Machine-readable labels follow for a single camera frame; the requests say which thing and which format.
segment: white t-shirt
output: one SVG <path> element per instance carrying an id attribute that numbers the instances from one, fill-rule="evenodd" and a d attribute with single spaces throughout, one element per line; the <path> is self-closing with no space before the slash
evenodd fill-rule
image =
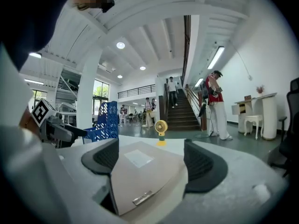
<path id="1" fill-rule="evenodd" d="M 169 91 L 177 91 L 175 82 L 168 82 Z"/>

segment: office chair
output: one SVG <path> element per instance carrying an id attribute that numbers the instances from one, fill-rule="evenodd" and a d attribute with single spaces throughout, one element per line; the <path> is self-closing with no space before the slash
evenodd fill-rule
<path id="1" fill-rule="evenodd" d="M 286 117 L 280 119 L 282 121 L 282 142 L 279 146 L 279 152 L 287 158 L 284 164 L 272 163 L 271 167 L 277 167 L 285 169 L 283 177 L 286 177 L 291 173 L 292 169 L 292 158 L 294 156 L 294 146 L 298 142 L 296 140 L 299 134 L 299 78 L 291 81 L 291 91 L 287 93 L 286 98 L 290 109 L 290 125 L 284 139 L 284 121 Z"/>

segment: blue plastic basket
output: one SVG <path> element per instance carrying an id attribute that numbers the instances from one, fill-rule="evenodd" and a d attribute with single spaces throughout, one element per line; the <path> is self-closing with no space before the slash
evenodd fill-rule
<path id="1" fill-rule="evenodd" d="M 98 114 L 98 123 L 95 127 L 85 130 L 87 135 L 82 137 L 83 143 L 84 139 L 89 139 L 92 142 L 110 138 L 118 139 L 117 102 L 102 103 Z"/>

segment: chair backrest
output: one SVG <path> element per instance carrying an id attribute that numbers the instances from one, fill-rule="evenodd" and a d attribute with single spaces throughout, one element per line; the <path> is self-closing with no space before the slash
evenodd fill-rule
<path id="1" fill-rule="evenodd" d="M 294 79 L 290 83 L 290 91 L 296 91 L 299 90 L 299 77 L 297 79 Z"/>
<path id="2" fill-rule="evenodd" d="M 286 95 L 290 109 L 290 125 L 287 135 L 299 135 L 299 88 Z"/>

